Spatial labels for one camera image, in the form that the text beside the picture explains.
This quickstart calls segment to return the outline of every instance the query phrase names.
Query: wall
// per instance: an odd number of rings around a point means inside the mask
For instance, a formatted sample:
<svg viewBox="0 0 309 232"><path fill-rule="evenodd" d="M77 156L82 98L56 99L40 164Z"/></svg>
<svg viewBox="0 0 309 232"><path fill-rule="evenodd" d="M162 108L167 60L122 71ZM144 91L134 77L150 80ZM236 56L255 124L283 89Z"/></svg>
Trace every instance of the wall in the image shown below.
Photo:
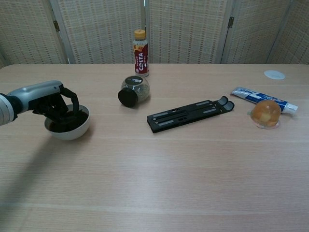
<svg viewBox="0 0 309 232"><path fill-rule="evenodd" d="M1 54L0 54L0 69L2 69L4 66L5 66L4 60L3 60L3 58L1 57Z"/></svg>
<svg viewBox="0 0 309 232"><path fill-rule="evenodd" d="M150 0L151 63L215 63L227 0Z"/></svg>
<svg viewBox="0 0 309 232"><path fill-rule="evenodd" d="M65 63L48 0L0 0L0 50L12 64Z"/></svg>
<svg viewBox="0 0 309 232"><path fill-rule="evenodd" d="M132 42L134 30L141 27L140 0L57 3L76 63L134 62Z"/></svg>
<svg viewBox="0 0 309 232"><path fill-rule="evenodd" d="M267 61L290 0L236 0L222 63Z"/></svg>
<svg viewBox="0 0 309 232"><path fill-rule="evenodd" d="M309 0L294 0L269 63L309 64Z"/></svg>

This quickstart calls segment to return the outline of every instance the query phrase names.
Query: robotic hand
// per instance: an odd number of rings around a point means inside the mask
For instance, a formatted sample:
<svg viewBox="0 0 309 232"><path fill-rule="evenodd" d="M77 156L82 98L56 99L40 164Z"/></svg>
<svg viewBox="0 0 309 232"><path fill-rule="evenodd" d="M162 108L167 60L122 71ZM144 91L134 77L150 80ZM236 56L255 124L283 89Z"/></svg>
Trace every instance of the robotic hand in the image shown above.
<svg viewBox="0 0 309 232"><path fill-rule="evenodd" d="M67 115L68 107L61 95L71 98L73 116ZM7 95L0 93L0 126L14 121L18 114L28 110L44 115L57 124L67 124L76 119L79 103L77 95L64 88L60 81L47 81L19 88Z"/></svg>

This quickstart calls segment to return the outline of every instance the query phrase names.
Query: bottle label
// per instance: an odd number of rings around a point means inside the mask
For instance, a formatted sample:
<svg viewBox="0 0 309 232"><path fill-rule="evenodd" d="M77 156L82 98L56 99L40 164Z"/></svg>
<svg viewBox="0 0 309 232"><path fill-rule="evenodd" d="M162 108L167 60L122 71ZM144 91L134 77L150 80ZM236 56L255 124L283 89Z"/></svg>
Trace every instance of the bottle label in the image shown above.
<svg viewBox="0 0 309 232"><path fill-rule="evenodd" d="M137 86L143 82L143 79L139 76L129 76L126 78L126 83L131 86Z"/></svg>
<svg viewBox="0 0 309 232"><path fill-rule="evenodd" d="M147 44L134 45L135 72L138 74L145 74L148 72L147 46Z"/></svg>

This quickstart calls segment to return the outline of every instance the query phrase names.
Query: toothpaste cap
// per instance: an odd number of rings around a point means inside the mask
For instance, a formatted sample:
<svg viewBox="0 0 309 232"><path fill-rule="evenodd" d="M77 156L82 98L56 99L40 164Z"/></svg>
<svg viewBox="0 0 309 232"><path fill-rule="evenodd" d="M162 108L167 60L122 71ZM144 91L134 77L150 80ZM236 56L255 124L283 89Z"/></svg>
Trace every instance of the toothpaste cap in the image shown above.
<svg viewBox="0 0 309 232"><path fill-rule="evenodd" d="M287 103L282 113L288 113L288 114L294 115L297 109L298 109L297 105Z"/></svg>

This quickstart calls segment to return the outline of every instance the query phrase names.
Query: plastic bottle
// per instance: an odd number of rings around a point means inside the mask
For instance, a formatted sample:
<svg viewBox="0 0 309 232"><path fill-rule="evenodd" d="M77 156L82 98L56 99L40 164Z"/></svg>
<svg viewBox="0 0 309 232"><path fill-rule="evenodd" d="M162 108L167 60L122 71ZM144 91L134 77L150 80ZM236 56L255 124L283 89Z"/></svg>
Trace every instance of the plastic bottle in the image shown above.
<svg viewBox="0 0 309 232"><path fill-rule="evenodd" d="M147 61L148 41L146 40L146 32L145 30L138 29L134 31L134 35L135 74L137 76L146 77L149 75Z"/></svg>

